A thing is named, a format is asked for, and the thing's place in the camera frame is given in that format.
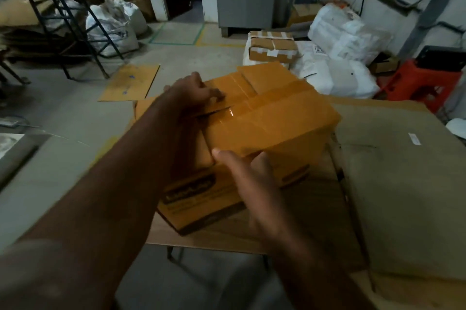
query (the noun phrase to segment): white sack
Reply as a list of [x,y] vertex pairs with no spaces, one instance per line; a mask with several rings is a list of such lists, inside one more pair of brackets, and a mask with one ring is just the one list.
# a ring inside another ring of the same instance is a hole
[[[260,61],[252,61],[249,59],[249,48],[251,47],[251,35],[248,34],[248,40],[246,41],[246,47],[244,48],[244,54],[243,54],[243,65],[258,65],[261,63],[267,63],[267,62],[260,62]],[[289,68],[290,64],[289,63],[281,63],[282,66],[284,66],[286,69]]]
[[[126,53],[137,50],[139,43],[137,42],[136,33],[126,19],[125,9],[122,5],[116,5],[113,0],[105,0],[101,5],[90,6],[96,18],[99,19],[102,27],[107,31],[110,38],[120,51]],[[86,29],[89,29],[96,23],[94,18],[88,14],[86,18]],[[99,40],[103,42],[91,42],[92,46],[99,51],[104,45],[107,37],[104,35],[100,27],[90,30],[88,33],[89,40]],[[103,56],[111,57],[116,55],[115,49],[109,44],[101,53]]]
[[296,45],[300,57],[290,70],[305,78],[319,93],[368,99],[379,90],[363,63],[332,59],[313,41],[296,41]]
[[386,50],[391,34],[364,24],[350,9],[329,3],[317,13],[308,38],[333,59],[355,60],[369,65]]
[[125,11],[126,20],[130,22],[136,35],[142,35],[147,30],[147,22],[144,19],[144,15],[137,5],[125,1],[125,0],[114,0],[115,5],[122,5]]

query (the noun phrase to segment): concrete floor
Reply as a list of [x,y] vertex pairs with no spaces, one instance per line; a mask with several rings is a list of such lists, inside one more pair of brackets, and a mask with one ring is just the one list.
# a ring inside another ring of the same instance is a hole
[[[161,25],[152,28],[156,33]],[[148,36],[140,51],[126,55],[134,64],[161,64],[149,96],[160,94],[164,85],[192,71],[207,80],[241,65],[244,44],[240,40],[225,42],[216,25],[202,32],[198,37],[204,42],[197,46],[151,44]],[[119,65],[120,60],[104,64],[109,72]],[[70,70],[79,82],[67,80],[56,68],[18,64],[15,70],[32,83],[9,98],[0,115],[21,115],[31,125],[41,126],[27,129],[28,133],[54,136],[0,193],[0,249],[14,242],[75,183],[105,142],[124,131],[132,115],[131,102],[97,102],[107,81],[92,63]],[[165,247],[143,247],[117,293],[123,309],[291,308],[278,278],[272,271],[265,272],[259,256],[179,248],[174,256],[179,262],[166,260]],[[412,309],[371,294],[364,273],[355,278],[381,309]]]

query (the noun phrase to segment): red plastic stool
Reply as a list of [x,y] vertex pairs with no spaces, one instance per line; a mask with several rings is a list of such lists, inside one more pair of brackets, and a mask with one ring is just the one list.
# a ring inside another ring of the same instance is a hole
[[415,60],[407,60],[374,98],[386,95],[386,100],[390,101],[419,101],[435,113],[443,106],[461,75],[460,71],[418,68]]

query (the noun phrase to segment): tall metal stool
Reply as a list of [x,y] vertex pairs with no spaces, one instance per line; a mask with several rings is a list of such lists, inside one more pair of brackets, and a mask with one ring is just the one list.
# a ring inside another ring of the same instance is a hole
[[[29,2],[31,3],[31,6],[34,10],[34,13],[36,14],[40,24],[42,25],[42,28],[44,30],[44,34],[47,38],[47,41],[49,42],[50,44],[50,47],[52,48],[53,50],[53,53],[54,53],[54,57],[58,60],[59,64],[61,65],[61,68],[63,69],[63,71],[65,72],[65,75],[68,79],[73,79],[72,77],[70,77],[69,75],[69,72],[66,68],[66,65],[64,63],[64,55],[63,55],[63,51],[59,48],[56,47],[56,44],[55,42],[52,40],[52,35],[54,33],[55,30],[57,29],[54,29],[54,30],[49,30],[47,28],[47,25],[46,25],[46,21],[47,20],[51,20],[51,19],[62,19],[66,26],[68,27],[68,29],[70,30],[70,32],[72,33],[73,35],[73,38],[76,42],[79,42],[79,41],[82,41],[82,42],[85,42],[87,48],[89,49],[90,51],[90,55],[92,56],[92,58],[96,61],[97,65],[99,66],[101,72],[102,72],[102,75],[105,77],[105,78],[109,78],[107,72],[105,71],[105,69],[103,68],[102,66],[102,63],[100,62],[100,60],[98,59],[98,55],[100,53],[102,53],[102,51],[109,45],[111,45],[116,54],[122,59],[124,60],[122,54],[120,53],[120,51],[118,50],[117,46],[115,45],[115,43],[112,41],[112,39],[110,38],[110,36],[108,35],[107,31],[104,29],[104,27],[102,26],[102,24],[100,23],[100,21],[97,19],[96,15],[93,13],[93,11],[90,9],[89,7],[89,4],[86,0],[77,0],[82,6],[85,7],[86,11],[88,12],[88,14],[90,16],[92,16],[94,18],[94,20],[96,21],[96,23],[91,26],[89,29],[87,30],[83,30],[80,28],[79,26],[79,23],[78,23],[78,20],[75,18],[75,16],[73,15],[72,13],[72,10],[81,10],[81,8],[72,8],[72,7],[69,7],[66,3],[66,0],[52,0],[55,8],[58,10],[59,14],[56,15],[51,15],[51,16],[45,16],[45,15],[42,15],[41,12],[38,10],[37,8],[37,4],[39,2],[36,2],[34,0],[29,0]],[[87,34],[90,30],[93,30],[95,29],[96,27],[99,27],[100,30],[102,31],[102,33],[104,34],[104,36],[106,37],[105,40],[88,40],[87,38]],[[100,43],[103,43],[103,47],[99,50],[96,50],[91,42],[93,43],[97,43],[97,42],[100,42]]]

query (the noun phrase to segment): forearm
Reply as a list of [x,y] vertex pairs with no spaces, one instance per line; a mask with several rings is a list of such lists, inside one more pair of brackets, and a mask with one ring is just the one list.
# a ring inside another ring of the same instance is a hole
[[169,175],[180,108],[163,94],[25,239],[59,241],[113,296],[142,248]]
[[279,237],[263,242],[294,307],[375,310],[341,266],[291,216],[283,218],[280,229]]

